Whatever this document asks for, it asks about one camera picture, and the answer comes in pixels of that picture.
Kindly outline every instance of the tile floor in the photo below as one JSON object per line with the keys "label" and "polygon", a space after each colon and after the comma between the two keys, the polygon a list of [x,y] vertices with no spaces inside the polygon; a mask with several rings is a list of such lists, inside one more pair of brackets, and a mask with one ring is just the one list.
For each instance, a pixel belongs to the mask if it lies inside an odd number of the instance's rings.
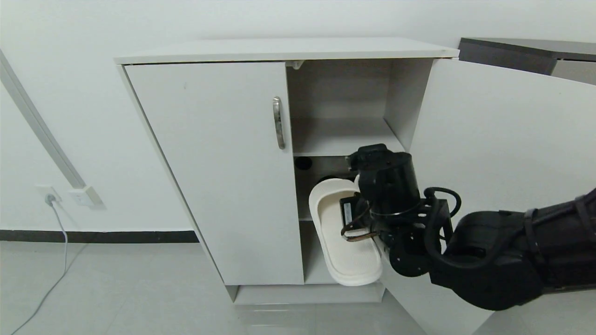
{"label": "tile floor", "polygon": [[[234,306],[198,244],[71,244],[69,263],[17,335],[424,334],[388,293],[382,303]],[[1,335],[32,313],[62,264],[62,244],[0,243]],[[594,329],[596,290],[495,313],[475,335]]]}

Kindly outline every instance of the cabinet top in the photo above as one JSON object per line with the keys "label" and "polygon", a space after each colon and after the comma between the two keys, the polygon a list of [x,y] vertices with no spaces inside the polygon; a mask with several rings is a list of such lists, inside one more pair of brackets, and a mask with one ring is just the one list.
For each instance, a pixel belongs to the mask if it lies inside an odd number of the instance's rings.
{"label": "cabinet top", "polygon": [[461,44],[477,44],[554,59],[596,61],[596,43],[519,38],[462,38]]}
{"label": "cabinet top", "polygon": [[451,58],[460,51],[398,37],[204,39],[123,57],[116,64],[285,61],[362,58]]}

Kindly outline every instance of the electrical outlet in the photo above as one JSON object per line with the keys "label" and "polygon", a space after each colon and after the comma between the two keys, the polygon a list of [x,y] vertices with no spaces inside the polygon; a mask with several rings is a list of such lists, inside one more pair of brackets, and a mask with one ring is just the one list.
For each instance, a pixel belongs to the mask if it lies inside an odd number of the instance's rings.
{"label": "electrical outlet", "polygon": [[44,199],[47,194],[52,194],[54,197],[56,197],[56,202],[62,201],[62,198],[58,195],[58,193],[56,193],[56,190],[52,187],[52,185],[38,184],[35,185],[35,188],[37,189],[39,194],[41,194],[41,196],[44,197]]}
{"label": "electrical outlet", "polygon": [[75,188],[69,191],[70,196],[79,206],[96,206],[102,204],[102,201],[91,186],[84,188]]}

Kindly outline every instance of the closed cabinet door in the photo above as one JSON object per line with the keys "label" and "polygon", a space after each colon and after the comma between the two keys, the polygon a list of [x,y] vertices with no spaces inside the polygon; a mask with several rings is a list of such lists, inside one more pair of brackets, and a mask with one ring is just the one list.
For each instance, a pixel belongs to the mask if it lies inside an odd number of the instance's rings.
{"label": "closed cabinet door", "polygon": [[[410,153],[420,190],[462,197],[454,225],[479,210],[544,207],[596,187],[596,86],[435,60]],[[454,207],[452,198],[450,208]],[[385,262],[381,281],[429,334],[471,334],[492,313]]]}
{"label": "closed cabinet door", "polygon": [[303,284],[285,64],[126,72],[224,283]]}

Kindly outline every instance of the metal door handle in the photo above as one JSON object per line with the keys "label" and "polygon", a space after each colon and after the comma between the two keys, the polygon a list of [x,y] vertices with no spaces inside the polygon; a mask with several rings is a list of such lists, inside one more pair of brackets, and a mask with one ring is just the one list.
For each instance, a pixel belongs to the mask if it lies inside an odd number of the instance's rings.
{"label": "metal door handle", "polygon": [[277,146],[285,149],[284,130],[281,125],[281,99],[273,98],[273,120],[275,121],[275,134],[277,135]]}

